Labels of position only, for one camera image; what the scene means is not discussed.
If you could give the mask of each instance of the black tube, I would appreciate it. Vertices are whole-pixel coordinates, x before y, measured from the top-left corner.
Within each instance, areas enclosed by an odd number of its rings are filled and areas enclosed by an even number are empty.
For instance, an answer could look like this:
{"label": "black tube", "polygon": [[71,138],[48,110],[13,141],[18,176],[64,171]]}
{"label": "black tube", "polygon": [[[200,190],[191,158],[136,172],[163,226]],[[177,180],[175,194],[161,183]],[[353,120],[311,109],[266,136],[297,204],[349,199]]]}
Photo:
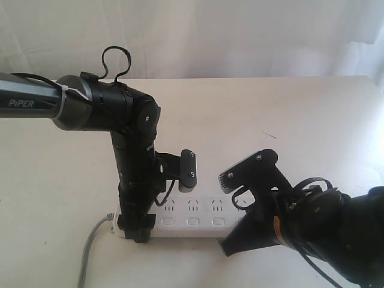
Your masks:
{"label": "black tube", "polygon": [[0,118],[54,118],[61,93],[46,83],[0,73]]}

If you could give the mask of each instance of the white table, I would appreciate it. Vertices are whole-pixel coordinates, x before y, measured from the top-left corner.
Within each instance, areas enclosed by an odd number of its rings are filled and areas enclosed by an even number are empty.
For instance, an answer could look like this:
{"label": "white table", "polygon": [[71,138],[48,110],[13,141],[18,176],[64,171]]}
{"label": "white table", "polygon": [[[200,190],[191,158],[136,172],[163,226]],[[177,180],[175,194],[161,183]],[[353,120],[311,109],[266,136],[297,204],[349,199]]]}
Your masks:
{"label": "white table", "polygon": [[[196,152],[193,193],[222,193],[218,174],[262,148],[278,152],[292,184],[322,176],[351,196],[384,184],[384,97],[367,77],[127,83],[162,107],[157,150]],[[0,133],[0,287],[75,287],[84,241],[118,200],[109,134],[48,119],[0,119]],[[330,287],[288,248],[226,258],[214,239],[139,245],[108,231],[92,247],[88,287]]]}

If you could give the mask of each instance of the power strip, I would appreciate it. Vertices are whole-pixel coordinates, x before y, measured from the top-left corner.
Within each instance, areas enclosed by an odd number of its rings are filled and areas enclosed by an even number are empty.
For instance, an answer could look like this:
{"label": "power strip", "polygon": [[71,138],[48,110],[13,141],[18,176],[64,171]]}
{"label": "power strip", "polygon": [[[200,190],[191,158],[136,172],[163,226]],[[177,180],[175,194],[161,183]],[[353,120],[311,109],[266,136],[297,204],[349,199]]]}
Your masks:
{"label": "power strip", "polygon": [[[239,206],[248,206],[254,202],[252,195],[241,195]],[[113,231],[124,238],[124,232],[118,229],[118,208],[113,220]],[[169,196],[167,202],[158,207],[153,205],[149,214],[156,214],[155,227],[151,237],[186,238],[224,238],[245,215],[232,204],[232,195],[189,196],[188,194]]]}

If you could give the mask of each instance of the electrical outlet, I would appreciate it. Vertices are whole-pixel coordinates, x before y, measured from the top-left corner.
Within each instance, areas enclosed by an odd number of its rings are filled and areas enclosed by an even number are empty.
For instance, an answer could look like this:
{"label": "electrical outlet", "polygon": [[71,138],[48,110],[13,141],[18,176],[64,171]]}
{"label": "electrical outlet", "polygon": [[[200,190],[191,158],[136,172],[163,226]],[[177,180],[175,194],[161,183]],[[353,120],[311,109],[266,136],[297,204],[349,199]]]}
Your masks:
{"label": "electrical outlet", "polygon": [[[251,194],[237,198],[239,206],[248,206],[254,202]],[[151,237],[187,237],[187,238],[223,238],[237,225],[245,215],[232,204],[232,195],[221,196],[169,196],[167,202],[157,207],[153,205],[150,214],[156,214],[155,227]],[[113,221],[114,232],[124,237],[118,230],[116,217]]]}

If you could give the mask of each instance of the robotic arm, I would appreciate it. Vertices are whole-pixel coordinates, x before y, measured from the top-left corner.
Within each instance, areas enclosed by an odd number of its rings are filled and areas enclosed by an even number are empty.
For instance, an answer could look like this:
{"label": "robotic arm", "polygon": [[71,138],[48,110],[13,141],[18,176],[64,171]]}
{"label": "robotic arm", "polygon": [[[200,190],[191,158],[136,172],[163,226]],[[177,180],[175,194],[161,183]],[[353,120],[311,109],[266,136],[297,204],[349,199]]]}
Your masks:
{"label": "robotic arm", "polygon": [[[310,178],[292,187],[276,168],[277,154],[265,149],[219,176],[225,193],[246,215],[220,245],[227,256],[284,245],[300,255],[335,287],[341,287],[308,257],[328,262],[344,278],[361,287],[384,286],[384,187],[351,198],[323,178]],[[312,185],[325,181],[327,189]],[[250,190],[248,207],[236,198]]]}
{"label": "robotic arm", "polygon": [[104,83],[108,69],[103,52],[103,77],[82,72],[57,82],[31,74],[0,73],[0,117],[50,118],[63,130],[109,131],[119,173],[121,215],[118,225],[127,239],[147,242],[156,215],[148,214],[166,181],[176,180],[179,191],[190,192],[197,183],[196,156],[157,153],[154,140],[160,107],[153,97],[117,81]]}

